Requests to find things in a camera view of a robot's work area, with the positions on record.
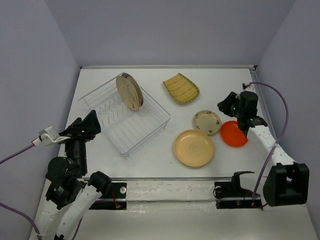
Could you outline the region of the small beige flower plate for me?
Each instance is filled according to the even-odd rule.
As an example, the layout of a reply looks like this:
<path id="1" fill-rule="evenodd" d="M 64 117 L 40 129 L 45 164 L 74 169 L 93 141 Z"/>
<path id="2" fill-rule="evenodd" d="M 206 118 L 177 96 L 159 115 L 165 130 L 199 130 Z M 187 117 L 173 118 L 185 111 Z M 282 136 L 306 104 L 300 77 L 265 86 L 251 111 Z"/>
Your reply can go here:
<path id="1" fill-rule="evenodd" d="M 222 126 L 220 117 L 213 111 L 201 110 L 192 119 L 193 127 L 207 135 L 215 135 Z"/>

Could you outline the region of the beige floral square plate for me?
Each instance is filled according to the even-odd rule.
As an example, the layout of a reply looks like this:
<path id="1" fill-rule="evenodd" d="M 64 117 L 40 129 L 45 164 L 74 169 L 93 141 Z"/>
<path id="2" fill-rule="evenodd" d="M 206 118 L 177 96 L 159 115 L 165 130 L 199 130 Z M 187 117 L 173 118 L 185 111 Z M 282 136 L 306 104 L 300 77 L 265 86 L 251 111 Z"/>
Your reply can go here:
<path id="1" fill-rule="evenodd" d="M 122 76 L 117 76 L 115 82 L 117 91 L 125 105 L 132 111 L 138 111 L 140 104 L 135 87 Z"/>

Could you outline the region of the green rimmed white plate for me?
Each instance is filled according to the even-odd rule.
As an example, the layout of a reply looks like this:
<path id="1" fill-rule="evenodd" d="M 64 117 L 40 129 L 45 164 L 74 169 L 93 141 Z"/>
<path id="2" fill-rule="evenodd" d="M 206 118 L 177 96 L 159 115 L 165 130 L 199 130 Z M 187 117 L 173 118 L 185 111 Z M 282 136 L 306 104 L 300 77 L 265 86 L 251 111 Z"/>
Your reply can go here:
<path id="1" fill-rule="evenodd" d="M 137 81 L 128 73 L 123 73 L 121 76 L 127 79 L 135 87 L 135 90 L 137 91 L 138 95 L 139 106 L 141 107 L 143 105 L 144 99 L 141 88 L 138 85 Z"/>

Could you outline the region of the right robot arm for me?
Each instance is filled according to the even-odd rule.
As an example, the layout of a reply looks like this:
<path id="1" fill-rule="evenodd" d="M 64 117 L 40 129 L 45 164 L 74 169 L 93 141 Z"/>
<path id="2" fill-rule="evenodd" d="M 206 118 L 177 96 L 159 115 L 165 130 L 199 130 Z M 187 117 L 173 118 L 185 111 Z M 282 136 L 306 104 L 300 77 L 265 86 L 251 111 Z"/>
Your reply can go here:
<path id="1" fill-rule="evenodd" d="M 231 92 L 217 105 L 222 113 L 237 119 L 240 131 L 265 159 L 258 177 L 252 171 L 235 172 L 230 190 L 235 196 L 249 191 L 253 199 L 260 197 L 270 207 L 303 205 L 308 199 L 310 170 L 283 150 L 267 122 L 257 115 L 257 105 L 258 95 L 246 90 Z"/>

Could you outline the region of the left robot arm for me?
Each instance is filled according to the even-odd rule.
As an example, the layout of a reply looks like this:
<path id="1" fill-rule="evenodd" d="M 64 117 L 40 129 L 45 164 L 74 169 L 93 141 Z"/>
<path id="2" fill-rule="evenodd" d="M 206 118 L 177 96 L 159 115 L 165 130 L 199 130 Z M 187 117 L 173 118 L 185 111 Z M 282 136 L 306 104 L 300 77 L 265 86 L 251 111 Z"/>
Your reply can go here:
<path id="1" fill-rule="evenodd" d="M 32 143 L 50 146 L 63 144 L 64 156 L 50 160 L 46 180 L 49 182 L 45 201 L 32 240 L 70 240 L 77 223 L 101 197 L 110 194 L 112 180 L 101 171 L 94 172 L 88 182 L 81 178 L 88 173 L 86 143 L 101 133 L 97 113 L 91 110 L 85 118 L 78 117 L 58 133 L 47 127 Z"/>

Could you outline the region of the orange round plate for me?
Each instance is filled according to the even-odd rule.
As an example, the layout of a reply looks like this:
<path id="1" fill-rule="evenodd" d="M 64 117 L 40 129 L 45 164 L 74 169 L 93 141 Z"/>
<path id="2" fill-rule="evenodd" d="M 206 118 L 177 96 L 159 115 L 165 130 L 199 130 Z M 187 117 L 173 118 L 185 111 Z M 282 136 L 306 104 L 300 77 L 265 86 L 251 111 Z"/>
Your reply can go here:
<path id="1" fill-rule="evenodd" d="M 219 132 L 222 140 L 231 147 L 243 147 L 249 141 L 239 129 L 238 122 L 235 120 L 223 123 Z"/>

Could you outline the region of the yellow bamboo pattern plate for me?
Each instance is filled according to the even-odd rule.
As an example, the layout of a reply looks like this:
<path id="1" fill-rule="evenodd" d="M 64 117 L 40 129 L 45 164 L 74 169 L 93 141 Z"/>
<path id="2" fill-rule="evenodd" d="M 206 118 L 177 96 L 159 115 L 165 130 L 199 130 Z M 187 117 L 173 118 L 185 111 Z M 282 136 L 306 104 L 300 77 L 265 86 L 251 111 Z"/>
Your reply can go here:
<path id="1" fill-rule="evenodd" d="M 200 95 L 197 85 L 181 73 L 162 83 L 173 100 L 181 105 L 192 102 Z"/>

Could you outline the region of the large yellow round plate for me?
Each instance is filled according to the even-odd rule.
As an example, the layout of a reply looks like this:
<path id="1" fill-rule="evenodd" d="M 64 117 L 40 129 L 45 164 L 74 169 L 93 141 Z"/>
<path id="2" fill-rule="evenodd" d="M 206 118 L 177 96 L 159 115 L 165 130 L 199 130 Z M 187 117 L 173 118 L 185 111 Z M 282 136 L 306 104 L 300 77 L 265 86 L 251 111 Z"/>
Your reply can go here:
<path id="1" fill-rule="evenodd" d="M 173 150 L 176 158 L 184 165 L 200 168 L 211 161 L 215 146 L 212 139 L 199 130 L 181 132 L 175 139 Z"/>

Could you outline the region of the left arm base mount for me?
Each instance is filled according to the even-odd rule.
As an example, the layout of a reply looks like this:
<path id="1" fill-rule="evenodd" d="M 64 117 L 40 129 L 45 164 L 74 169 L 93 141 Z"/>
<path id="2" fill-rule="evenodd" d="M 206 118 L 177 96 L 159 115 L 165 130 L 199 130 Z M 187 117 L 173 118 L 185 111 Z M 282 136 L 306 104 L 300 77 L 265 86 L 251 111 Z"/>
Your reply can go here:
<path id="1" fill-rule="evenodd" d="M 127 182 L 115 181 L 111 183 L 108 193 L 104 193 L 96 200 L 90 210 L 122 211 L 127 209 Z"/>

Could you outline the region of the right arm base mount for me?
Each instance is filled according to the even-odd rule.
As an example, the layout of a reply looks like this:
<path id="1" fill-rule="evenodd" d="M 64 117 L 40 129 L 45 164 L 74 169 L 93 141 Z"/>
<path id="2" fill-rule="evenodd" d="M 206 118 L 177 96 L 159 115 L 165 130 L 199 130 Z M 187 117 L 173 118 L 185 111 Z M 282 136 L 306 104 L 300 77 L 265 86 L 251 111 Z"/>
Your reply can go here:
<path id="1" fill-rule="evenodd" d="M 259 209 L 263 206 L 260 197 L 252 198 L 252 191 L 229 181 L 215 181 L 212 191 L 217 209 Z"/>

